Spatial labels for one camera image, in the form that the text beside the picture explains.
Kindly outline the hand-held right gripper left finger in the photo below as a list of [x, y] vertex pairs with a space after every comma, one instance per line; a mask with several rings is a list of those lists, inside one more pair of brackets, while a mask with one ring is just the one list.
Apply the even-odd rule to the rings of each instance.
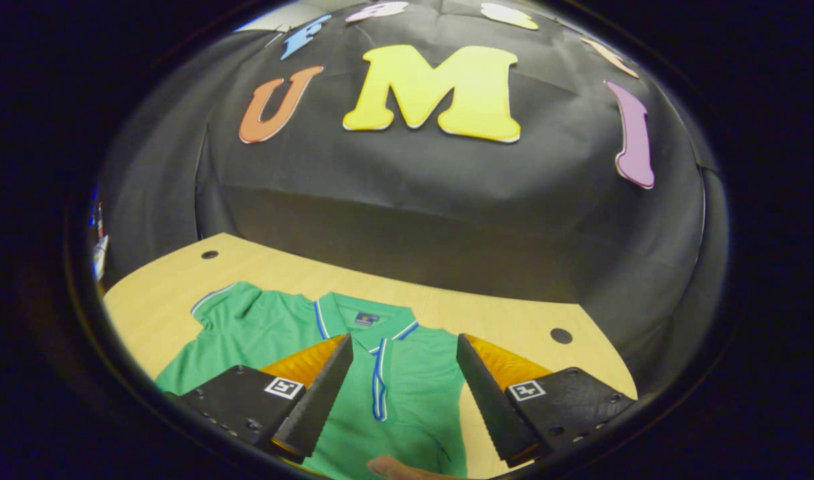
[[353, 359], [346, 333], [264, 368], [233, 365], [182, 395], [167, 395], [228, 437], [302, 464], [316, 448]]

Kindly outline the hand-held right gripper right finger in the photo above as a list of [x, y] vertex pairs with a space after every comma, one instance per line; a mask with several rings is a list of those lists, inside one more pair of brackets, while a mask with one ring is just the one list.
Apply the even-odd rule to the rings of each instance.
[[459, 334], [456, 359], [508, 467], [560, 461], [635, 404], [580, 367], [550, 371], [474, 335]]

